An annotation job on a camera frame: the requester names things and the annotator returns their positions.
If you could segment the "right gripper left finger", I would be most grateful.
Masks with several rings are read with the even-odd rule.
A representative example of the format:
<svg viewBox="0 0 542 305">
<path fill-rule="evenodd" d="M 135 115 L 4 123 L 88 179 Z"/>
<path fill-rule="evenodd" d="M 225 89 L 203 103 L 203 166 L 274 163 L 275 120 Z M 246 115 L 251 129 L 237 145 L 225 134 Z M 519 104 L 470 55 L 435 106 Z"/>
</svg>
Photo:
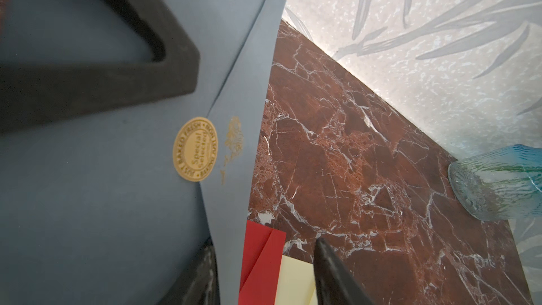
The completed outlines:
<svg viewBox="0 0 542 305">
<path fill-rule="evenodd" d="M 220 304 L 217 257 L 209 237 L 158 305 Z"/>
</svg>

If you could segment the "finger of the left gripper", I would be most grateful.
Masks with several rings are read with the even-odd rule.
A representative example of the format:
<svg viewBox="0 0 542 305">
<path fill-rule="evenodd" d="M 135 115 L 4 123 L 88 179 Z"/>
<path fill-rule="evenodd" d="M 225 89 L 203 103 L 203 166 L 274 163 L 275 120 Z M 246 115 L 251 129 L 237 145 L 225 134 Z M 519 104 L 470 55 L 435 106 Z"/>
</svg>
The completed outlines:
<svg viewBox="0 0 542 305">
<path fill-rule="evenodd" d="M 1 132 L 193 93 L 200 52 L 164 0 L 105 0 L 155 51 L 150 62 L 5 63 Z"/>
</svg>

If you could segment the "grey envelope with gold seal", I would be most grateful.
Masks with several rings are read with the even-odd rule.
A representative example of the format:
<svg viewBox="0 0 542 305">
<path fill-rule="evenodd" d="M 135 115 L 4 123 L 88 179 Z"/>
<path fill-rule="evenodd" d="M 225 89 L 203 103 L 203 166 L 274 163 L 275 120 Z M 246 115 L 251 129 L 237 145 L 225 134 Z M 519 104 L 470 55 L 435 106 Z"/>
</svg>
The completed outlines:
<svg viewBox="0 0 542 305">
<path fill-rule="evenodd" d="M 286 0 L 164 0 L 196 90 L 1 132 L 1 303 L 158 304 L 210 237 L 239 299 L 248 200 Z M 1 0 L 5 63 L 150 62 L 105 0 Z"/>
</svg>

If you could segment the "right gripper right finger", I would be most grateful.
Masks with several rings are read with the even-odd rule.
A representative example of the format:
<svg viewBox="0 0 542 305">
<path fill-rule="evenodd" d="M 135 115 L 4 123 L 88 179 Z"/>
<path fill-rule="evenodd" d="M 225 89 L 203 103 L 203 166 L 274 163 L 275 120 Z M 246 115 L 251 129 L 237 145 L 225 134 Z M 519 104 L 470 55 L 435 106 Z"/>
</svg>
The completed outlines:
<svg viewBox="0 0 542 305">
<path fill-rule="evenodd" d="M 313 269 L 319 305 L 374 304 L 323 237 L 316 240 Z"/>
</svg>

